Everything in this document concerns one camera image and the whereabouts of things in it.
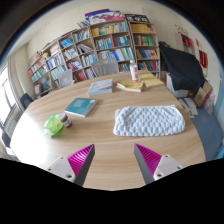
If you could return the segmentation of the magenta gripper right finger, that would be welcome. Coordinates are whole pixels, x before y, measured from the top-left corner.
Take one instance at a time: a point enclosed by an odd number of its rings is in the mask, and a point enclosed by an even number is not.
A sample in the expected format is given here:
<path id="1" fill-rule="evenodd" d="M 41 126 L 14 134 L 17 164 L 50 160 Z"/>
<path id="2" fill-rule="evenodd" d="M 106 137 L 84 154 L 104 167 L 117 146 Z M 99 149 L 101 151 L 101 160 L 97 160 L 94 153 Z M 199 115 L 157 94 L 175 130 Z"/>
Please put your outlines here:
<path id="1" fill-rule="evenodd" d="M 134 155 L 146 184 L 182 169 L 182 166 L 170 155 L 160 155 L 137 143 L 134 144 Z"/>

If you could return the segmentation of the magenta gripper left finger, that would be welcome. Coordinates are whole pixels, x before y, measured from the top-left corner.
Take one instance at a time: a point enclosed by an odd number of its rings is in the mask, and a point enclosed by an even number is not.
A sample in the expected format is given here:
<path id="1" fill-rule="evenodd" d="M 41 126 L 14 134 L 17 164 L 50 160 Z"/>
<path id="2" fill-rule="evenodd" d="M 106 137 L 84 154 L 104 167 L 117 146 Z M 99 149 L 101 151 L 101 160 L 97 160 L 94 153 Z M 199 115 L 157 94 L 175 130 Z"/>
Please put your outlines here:
<path id="1" fill-rule="evenodd" d="M 91 144 L 68 157 L 59 156 L 47 168 L 47 171 L 78 186 L 82 186 L 94 155 L 95 145 Z"/>

